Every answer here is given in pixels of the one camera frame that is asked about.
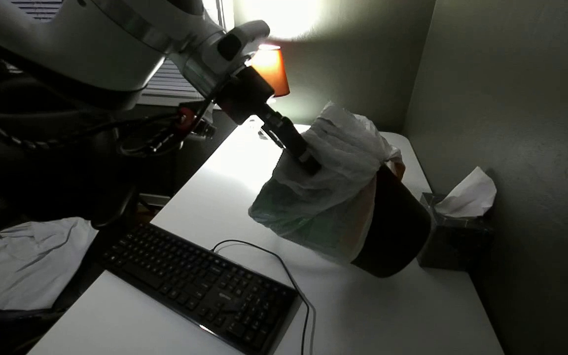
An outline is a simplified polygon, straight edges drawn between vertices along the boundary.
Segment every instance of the black box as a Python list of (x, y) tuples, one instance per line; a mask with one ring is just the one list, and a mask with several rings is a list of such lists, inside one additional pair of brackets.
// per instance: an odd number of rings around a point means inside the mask
[(421, 266), (448, 270), (476, 266), (492, 245), (494, 225), (488, 219), (454, 219), (437, 213), (435, 205), (443, 195), (425, 193), (421, 201), (433, 219), (431, 235), (419, 254)]

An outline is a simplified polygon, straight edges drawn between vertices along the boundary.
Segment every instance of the black cable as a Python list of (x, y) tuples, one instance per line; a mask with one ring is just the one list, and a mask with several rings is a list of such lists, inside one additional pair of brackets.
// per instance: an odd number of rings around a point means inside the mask
[(259, 245), (253, 245), (253, 243), (247, 243), (247, 241), (241, 241), (241, 239), (226, 239), (226, 241), (220, 241), (216, 247), (212, 247), (212, 252), (218, 252), (220, 247), (224, 245), (232, 245), (232, 243), (237, 243), (237, 245), (247, 245), (247, 247), (253, 247), (253, 248), (259, 248), (267, 254), (273, 254), (275, 258), (279, 258), (279, 262), (283, 264), (289, 280), (293, 282), (295, 290), (303, 296), (303, 302), (306, 304), (306, 316), (304, 316), (304, 327), (303, 327), (303, 355), (306, 353), (306, 333), (308, 333), (308, 319), (310, 319), (310, 314), (312, 314), (312, 327), (310, 327), (310, 353), (312, 353), (312, 345), (314, 345), (314, 335), (316, 335), (316, 321), (318, 321), (318, 310), (316, 306), (306, 298), (306, 294), (303, 292), (303, 288), (299, 286), (297, 278), (291, 274), (287, 262), (281, 258), (281, 254), (269, 250), (269, 248), (263, 248)]

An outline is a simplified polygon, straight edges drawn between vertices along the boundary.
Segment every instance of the cloth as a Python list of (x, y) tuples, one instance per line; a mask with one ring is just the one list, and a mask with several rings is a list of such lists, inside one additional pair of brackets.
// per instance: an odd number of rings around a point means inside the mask
[(0, 310), (42, 310), (74, 278), (97, 231), (72, 217), (0, 231)]
[(397, 150), (370, 118), (334, 103), (304, 138), (322, 170), (308, 176), (285, 150), (249, 215), (285, 239), (352, 262), (372, 225), (375, 176)]

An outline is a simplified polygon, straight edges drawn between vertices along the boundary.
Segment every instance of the black keyboard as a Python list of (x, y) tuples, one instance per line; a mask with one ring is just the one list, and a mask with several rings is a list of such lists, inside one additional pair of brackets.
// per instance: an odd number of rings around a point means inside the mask
[(109, 268), (243, 353), (271, 353), (301, 294), (153, 225), (113, 239)]

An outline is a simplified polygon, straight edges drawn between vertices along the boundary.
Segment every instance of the electronic device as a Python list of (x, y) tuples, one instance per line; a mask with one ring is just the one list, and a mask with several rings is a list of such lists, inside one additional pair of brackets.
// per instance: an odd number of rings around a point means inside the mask
[(267, 105), (273, 87), (247, 65), (269, 32), (259, 20), (226, 34), (202, 0), (64, 0), (52, 22), (34, 22), (0, 0), (0, 57), (62, 95), (99, 110), (129, 110), (170, 59), (206, 101), (239, 124), (261, 116), (279, 144), (318, 172), (295, 124)]
[(149, 223), (103, 247), (101, 266), (241, 349), (271, 353), (303, 296)]

